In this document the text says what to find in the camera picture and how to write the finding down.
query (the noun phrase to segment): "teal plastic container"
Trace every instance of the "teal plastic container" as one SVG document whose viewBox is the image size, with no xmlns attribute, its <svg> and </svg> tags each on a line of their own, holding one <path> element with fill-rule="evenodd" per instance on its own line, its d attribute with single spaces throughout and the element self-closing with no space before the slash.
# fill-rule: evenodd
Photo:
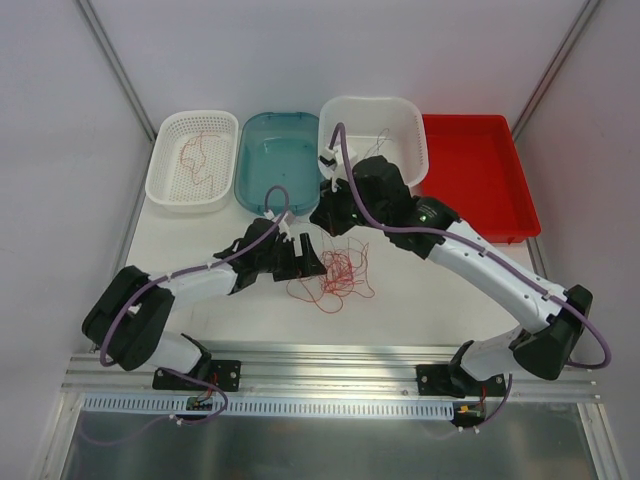
<svg viewBox="0 0 640 480">
<path fill-rule="evenodd" d="M 289 192 L 289 209 L 311 212 L 320 200 L 318 117 L 309 113 L 261 113 L 245 124 L 238 150 L 234 192 L 240 205 L 262 215 L 264 196 L 274 185 Z M 282 212 L 284 195 L 271 194 L 269 207 Z"/>
</svg>

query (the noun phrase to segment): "red plastic tray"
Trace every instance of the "red plastic tray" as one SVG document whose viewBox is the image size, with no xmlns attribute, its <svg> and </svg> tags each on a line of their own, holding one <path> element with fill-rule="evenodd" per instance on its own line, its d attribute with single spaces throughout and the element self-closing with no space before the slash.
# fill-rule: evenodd
<svg viewBox="0 0 640 480">
<path fill-rule="evenodd" d="M 456 210 L 492 243 L 540 233 L 509 126 L 500 115 L 423 115 L 429 147 L 425 195 Z"/>
</svg>

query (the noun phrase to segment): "black mounting bracket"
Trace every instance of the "black mounting bracket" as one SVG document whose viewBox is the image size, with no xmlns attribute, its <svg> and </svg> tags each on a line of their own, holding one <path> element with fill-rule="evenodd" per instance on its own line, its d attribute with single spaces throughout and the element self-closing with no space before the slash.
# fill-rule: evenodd
<svg viewBox="0 0 640 480">
<path fill-rule="evenodd" d="M 424 397 L 442 397 L 450 395 L 443 392 L 440 387 L 441 379 L 449 377 L 449 364 L 416 365 L 416 381 L 418 394 Z M 474 382 L 464 392 L 465 396 L 482 397 L 482 387 L 486 387 L 487 397 L 504 397 L 506 393 L 506 381 L 504 375 L 496 375 L 484 382 Z"/>
<path fill-rule="evenodd" d="M 208 369 L 204 372 L 203 381 L 213 383 L 225 392 L 237 392 L 240 388 L 240 372 L 242 362 L 239 360 L 215 360 L 208 362 Z M 196 385 L 187 380 L 174 377 L 170 373 L 158 369 L 153 375 L 152 388 L 154 390 L 185 390 L 189 392 L 201 392 L 205 387 Z"/>
</svg>

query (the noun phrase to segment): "white plastic bin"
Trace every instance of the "white plastic bin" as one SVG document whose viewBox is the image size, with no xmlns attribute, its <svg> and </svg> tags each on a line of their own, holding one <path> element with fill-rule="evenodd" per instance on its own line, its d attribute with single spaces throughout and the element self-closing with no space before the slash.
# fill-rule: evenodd
<svg viewBox="0 0 640 480">
<path fill-rule="evenodd" d="M 329 144 L 338 122 L 347 130 L 347 143 L 360 160 L 383 155 L 400 169 L 404 182 L 418 185 L 427 175 L 427 140 L 418 108 L 397 97 L 336 97 L 320 111 L 319 153 Z"/>
<path fill-rule="evenodd" d="M 228 112 L 171 115 L 153 149 L 147 197 L 173 212 L 220 210 L 231 196 L 237 146 L 238 120 Z"/>
</svg>

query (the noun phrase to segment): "white tabletop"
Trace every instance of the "white tabletop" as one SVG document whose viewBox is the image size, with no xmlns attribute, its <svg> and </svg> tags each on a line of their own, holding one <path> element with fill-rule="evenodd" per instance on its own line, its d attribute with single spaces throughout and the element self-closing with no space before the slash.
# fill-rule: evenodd
<svg viewBox="0 0 640 480">
<path fill-rule="evenodd" d="M 146 272 L 169 272 L 205 263 L 242 237 L 255 218 L 235 199 L 220 212 L 171 213 L 145 199 L 127 259 Z M 322 250 L 316 227 L 309 231 Z M 217 297 L 174 312 L 167 329 L 200 340 L 295 344 L 459 345 L 515 327 L 516 321 L 492 299 L 453 273 L 394 247 L 379 231 L 354 228 L 346 236 L 369 243 L 369 282 L 373 298 L 350 295 L 342 310 L 326 314 L 314 304 L 290 297 L 286 282 L 262 275 L 238 294 Z M 339 248 L 344 240 L 337 240 Z M 531 268 L 525 243 L 500 247 Z"/>
</svg>

